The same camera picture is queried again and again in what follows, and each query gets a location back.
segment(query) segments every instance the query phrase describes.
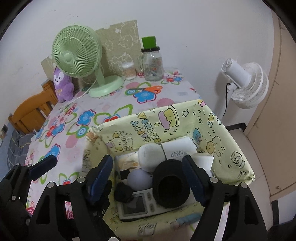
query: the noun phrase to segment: black cable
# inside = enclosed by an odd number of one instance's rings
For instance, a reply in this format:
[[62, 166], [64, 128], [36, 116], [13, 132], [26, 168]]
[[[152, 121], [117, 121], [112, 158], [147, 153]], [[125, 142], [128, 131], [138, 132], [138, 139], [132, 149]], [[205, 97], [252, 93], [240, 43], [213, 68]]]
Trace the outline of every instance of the black cable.
[[227, 83], [227, 84], [226, 84], [226, 96], [225, 96], [226, 107], [225, 107], [225, 111], [224, 111], [223, 116], [225, 115], [225, 113], [226, 113], [226, 109], [227, 109], [227, 94], [228, 94], [228, 92], [227, 92], [227, 86], [229, 86], [229, 85], [230, 85], [230, 83]]

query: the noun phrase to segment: door frame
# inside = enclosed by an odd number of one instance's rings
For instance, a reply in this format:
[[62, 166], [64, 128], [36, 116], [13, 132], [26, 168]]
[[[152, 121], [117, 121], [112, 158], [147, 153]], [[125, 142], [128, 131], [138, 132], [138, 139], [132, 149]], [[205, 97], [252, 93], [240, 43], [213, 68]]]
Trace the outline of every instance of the door frame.
[[272, 13], [272, 19], [274, 22], [274, 51], [273, 51], [271, 67], [270, 67], [270, 71], [269, 71], [269, 75], [268, 75], [268, 80], [269, 80], [268, 91], [267, 91], [267, 94], [266, 94], [265, 98], [263, 99], [263, 101], [257, 106], [252, 118], [250, 119], [250, 121], [244, 131], [244, 134], [246, 136], [248, 136], [248, 134], [250, 133], [253, 126], [256, 126], [256, 122], [257, 122], [259, 116], [261, 115], [263, 108], [266, 105], [266, 102], [269, 98], [269, 95], [271, 93], [271, 90], [272, 90], [274, 84], [276, 83], [275, 79], [276, 79], [276, 75], [277, 75], [277, 72], [279, 69], [279, 60], [281, 57], [281, 30], [280, 29], [282, 27], [284, 27], [284, 24], [280, 21], [278, 16], [272, 10], [271, 10], [271, 13]]

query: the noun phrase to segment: wooden door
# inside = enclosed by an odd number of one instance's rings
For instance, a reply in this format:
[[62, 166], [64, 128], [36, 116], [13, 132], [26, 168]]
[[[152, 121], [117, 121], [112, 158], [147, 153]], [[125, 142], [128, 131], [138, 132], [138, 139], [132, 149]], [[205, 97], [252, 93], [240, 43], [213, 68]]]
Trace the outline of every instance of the wooden door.
[[296, 190], [296, 44], [283, 25], [280, 31], [276, 78], [247, 135], [265, 173], [271, 200]]

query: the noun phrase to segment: chair backrest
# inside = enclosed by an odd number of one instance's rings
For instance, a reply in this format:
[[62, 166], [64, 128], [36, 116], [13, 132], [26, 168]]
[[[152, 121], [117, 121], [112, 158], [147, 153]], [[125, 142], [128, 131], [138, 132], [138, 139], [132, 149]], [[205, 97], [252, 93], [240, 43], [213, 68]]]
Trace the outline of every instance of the chair backrest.
[[13, 127], [24, 134], [31, 133], [34, 129], [40, 130], [46, 119], [41, 111], [48, 116], [52, 110], [51, 104], [56, 105], [58, 102], [51, 81], [42, 87], [44, 91], [25, 100], [14, 114], [8, 117]]

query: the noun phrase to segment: purple plush toy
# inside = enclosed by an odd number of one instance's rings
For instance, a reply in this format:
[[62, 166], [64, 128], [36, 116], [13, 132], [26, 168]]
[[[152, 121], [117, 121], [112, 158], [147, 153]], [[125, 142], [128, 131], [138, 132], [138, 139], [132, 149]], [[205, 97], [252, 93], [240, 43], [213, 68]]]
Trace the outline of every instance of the purple plush toy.
[[54, 87], [59, 102], [69, 101], [73, 98], [72, 78], [65, 75], [58, 67], [54, 70]]

